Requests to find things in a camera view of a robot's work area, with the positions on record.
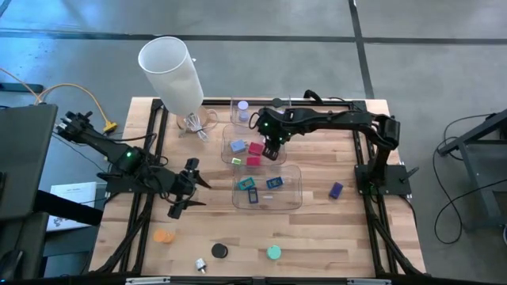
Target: wooden tabletop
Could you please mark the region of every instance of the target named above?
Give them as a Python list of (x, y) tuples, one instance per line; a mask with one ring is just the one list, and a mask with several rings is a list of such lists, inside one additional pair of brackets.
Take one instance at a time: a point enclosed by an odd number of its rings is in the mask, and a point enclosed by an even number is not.
[[(145, 134), (152, 99), (132, 98), (125, 138)], [(389, 113), (385, 100), (366, 100), (366, 104), (369, 112)], [(213, 189), (198, 186), (193, 200), (207, 206), (190, 207), (176, 220), (167, 217), (170, 205), (155, 198), (143, 274), (200, 276), (194, 262), (203, 258), (208, 264), (207, 276), (374, 276), (364, 204), (356, 193), (352, 132), (319, 130), (293, 137), (286, 144), (284, 165), (297, 165), (301, 169), (301, 208), (285, 212), (244, 211), (236, 209), (231, 202), (232, 170), (220, 157), (222, 132), (231, 122), (229, 107), (207, 108), (219, 113), (218, 125), (207, 130), (208, 143), (201, 142), (195, 135), (178, 138), (175, 116), (170, 115), (162, 151), (169, 159), (167, 167), (174, 172), (182, 170), (187, 158), (200, 159), (200, 174)], [(340, 107), (314, 109), (319, 112), (343, 110)], [(132, 145), (143, 146), (143, 142), (132, 142)], [(399, 162), (398, 151), (391, 153), (389, 162)], [(344, 188), (338, 200), (330, 200), (328, 193), (335, 181)], [(123, 239), (131, 204), (131, 194), (120, 194), (107, 204), (90, 270), (100, 267)], [(410, 208), (397, 196), (386, 196), (386, 206), (392, 237), (413, 265), (424, 272)], [(174, 232), (173, 243), (154, 242), (153, 233), (157, 229)], [(388, 270), (385, 246), (380, 237), (379, 240), (383, 265)], [(228, 247), (227, 258), (220, 260), (212, 256), (211, 249), (216, 242)], [(266, 258), (265, 251), (272, 245), (282, 249), (277, 261)], [(129, 268), (134, 263), (135, 252), (131, 253)]]

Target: pink block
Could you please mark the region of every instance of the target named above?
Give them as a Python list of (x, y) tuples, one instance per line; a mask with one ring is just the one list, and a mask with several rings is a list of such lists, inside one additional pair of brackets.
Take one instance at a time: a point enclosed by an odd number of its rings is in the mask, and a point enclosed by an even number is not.
[(248, 153), (253, 155), (261, 155), (263, 150), (263, 145), (252, 142), (248, 148)]
[(261, 164), (261, 158), (259, 157), (246, 158), (246, 164), (249, 166), (259, 166)]

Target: transparent tray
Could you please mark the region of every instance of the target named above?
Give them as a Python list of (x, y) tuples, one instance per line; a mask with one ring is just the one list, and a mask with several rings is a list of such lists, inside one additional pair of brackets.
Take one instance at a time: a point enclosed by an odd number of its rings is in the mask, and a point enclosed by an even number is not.
[[(231, 143), (240, 139), (245, 142), (246, 150), (235, 154), (232, 151)], [(242, 127), (234, 124), (228, 124), (223, 129), (222, 134), (222, 161), (232, 164), (232, 159), (238, 158), (241, 159), (241, 165), (246, 165), (246, 158), (255, 156), (248, 153), (248, 146), (250, 143), (258, 143), (264, 146), (263, 140), (264, 137), (256, 130), (250, 130), (248, 127)], [(276, 158), (274, 161), (268, 159), (263, 155), (261, 155), (259, 158), (261, 158), (261, 165), (281, 165), (287, 159), (285, 146), (281, 146), (280, 150), (278, 151), (278, 158)]]
[[(252, 177), (257, 188), (257, 203), (250, 203), (249, 191), (241, 190), (240, 181)], [(281, 177), (283, 185), (269, 189), (266, 181)], [(288, 166), (239, 166), (234, 168), (232, 203), (244, 210), (294, 210), (303, 203), (301, 170)]]
[[(240, 110), (239, 107), (238, 107), (238, 104), (239, 102), (241, 101), (246, 101), (248, 103), (248, 109), (247, 110)], [(254, 114), (255, 112), (259, 111), (260, 108), (262, 107), (268, 107), (268, 108), (272, 108), (274, 110), (277, 110), (278, 112), (281, 112), (283, 113), (285, 108), (288, 108), (290, 107), (291, 105), (291, 99), (289, 98), (288, 101), (284, 101), (283, 105), (279, 108), (275, 108), (273, 107), (272, 103), (270, 102), (269, 104), (265, 104), (265, 105), (259, 105), (258, 102), (256, 102), (255, 100), (244, 100), (242, 99), (241, 97), (232, 97), (231, 98), (231, 110), (230, 110), (230, 114), (231, 114), (231, 123), (235, 124), (235, 125), (238, 125), (238, 126), (243, 126), (243, 127), (248, 127), (248, 123), (249, 123), (249, 120), (250, 120), (250, 117), (252, 116), (252, 114)], [(241, 113), (245, 113), (245, 118), (248, 117), (248, 120), (241, 120), (240, 119), (240, 114)]]

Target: black cap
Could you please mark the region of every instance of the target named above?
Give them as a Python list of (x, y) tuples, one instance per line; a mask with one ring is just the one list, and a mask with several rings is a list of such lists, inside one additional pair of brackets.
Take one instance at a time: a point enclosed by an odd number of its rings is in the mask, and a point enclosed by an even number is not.
[(227, 247), (220, 243), (215, 244), (212, 247), (212, 255), (216, 258), (225, 258), (228, 253), (229, 250), (227, 249)]
[(275, 108), (279, 108), (284, 105), (284, 102), (280, 98), (271, 100), (271, 105)]

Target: gray floor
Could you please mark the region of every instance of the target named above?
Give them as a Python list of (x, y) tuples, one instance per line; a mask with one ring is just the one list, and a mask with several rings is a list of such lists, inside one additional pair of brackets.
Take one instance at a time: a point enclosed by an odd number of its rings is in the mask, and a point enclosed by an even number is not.
[[(357, 0), (364, 36), (506, 38), (507, 2), (501, 0)], [(53, 30), (197, 35), (353, 36), (346, 0), (12, 0), (0, 31)], [(0, 37), (0, 67), (27, 82), (52, 86), (73, 82), (94, 92), (111, 120), (123, 123), (133, 96), (154, 91), (137, 66), (143, 40), (49, 40)], [(206, 96), (301, 97), (313, 89), (324, 97), (365, 98), (355, 44), (189, 41)], [(501, 111), (507, 105), (507, 45), (365, 46), (375, 98), (388, 99), (402, 122), (403, 161), (421, 170), (411, 179), (425, 264), (435, 276), (504, 283), (507, 246), (501, 229), (463, 233), (442, 245), (433, 222), (445, 204), (431, 166), (447, 123), (462, 116)], [(1, 81), (10, 82), (4, 74)], [(33, 103), (29, 95), (0, 94), (0, 105)], [(76, 89), (59, 89), (48, 101), (67, 110), (96, 112)], [(481, 120), (455, 125), (458, 135)], [(81, 148), (105, 168), (103, 157)], [(451, 196), (470, 189), (464, 167), (437, 158)], [(40, 187), (98, 181), (97, 168), (57, 140), (51, 141)], [(458, 203), (466, 216), (466, 201)], [(456, 217), (444, 213), (443, 238), (456, 234)], [(85, 234), (93, 242), (94, 230)], [(48, 276), (76, 274), (83, 255), (48, 261)]]

